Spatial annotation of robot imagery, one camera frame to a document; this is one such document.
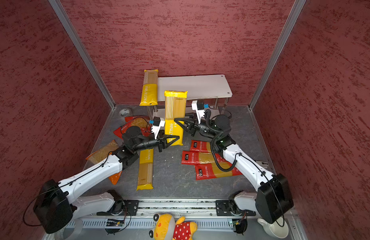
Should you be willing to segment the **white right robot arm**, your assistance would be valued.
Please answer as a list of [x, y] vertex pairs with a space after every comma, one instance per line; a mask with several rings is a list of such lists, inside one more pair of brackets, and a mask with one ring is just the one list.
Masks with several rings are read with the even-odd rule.
[[256, 197], [249, 199], [245, 192], [238, 193], [234, 196], [238, 209], [257, 212], [269, 224], [283, 219], [285, 213], [294, 206], [287, 178], [261, 167], [239, 147], [230, 136], [231, 125], [227, 116], [218, 115], [213, 120], [208, 114], [205, 116], [205, 120], [176, 118], [175, 123], [191, 135], [198, 132], [211, 139], [212, 156], [221, 155], [231, 163], [229, 168], [217, 164], [218, 169], [222, 172], [237, 169], [252, 184], [257, 192]]

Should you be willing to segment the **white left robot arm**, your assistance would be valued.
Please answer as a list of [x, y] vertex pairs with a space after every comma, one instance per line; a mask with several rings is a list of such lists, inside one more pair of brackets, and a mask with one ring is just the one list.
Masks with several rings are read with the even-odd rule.
[[146, 137], [139, 127], [130, 127], [123, 136], [123, 144], [109, 151], [98, 164], [59, 182], [45, 182], [36, 198], [33, 212], [47, 234], [56, 233], [70, 221], [90, 214], [126, 214], [124, 199], [114, 190], [91, 197], [83, 197], [83, 194], [104, 179], [131, 166], [139, 158], [139, 151], [153, 148], [162, 151], [179, 138], [166, 135], [164, 131]]

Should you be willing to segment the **yellow spaghetti bag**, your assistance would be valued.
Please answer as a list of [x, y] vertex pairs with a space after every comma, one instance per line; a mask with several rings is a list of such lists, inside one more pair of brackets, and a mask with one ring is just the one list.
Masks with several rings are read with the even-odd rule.
[[153, 187], [153, 164], [154, 150], [143, 150], [140, 152], [139, 175], [137, 191], [152, 190]]
[[144, 70], [144, 73], [140, 106], [156, 106], [158, 104], [159, 70]]
[[186, 114], [188, 92], [165, 91], [165, 134], [179, 136], [173, 146], [183, 145], [184, 130], [175, 122], [176, 118], [184, 118]]

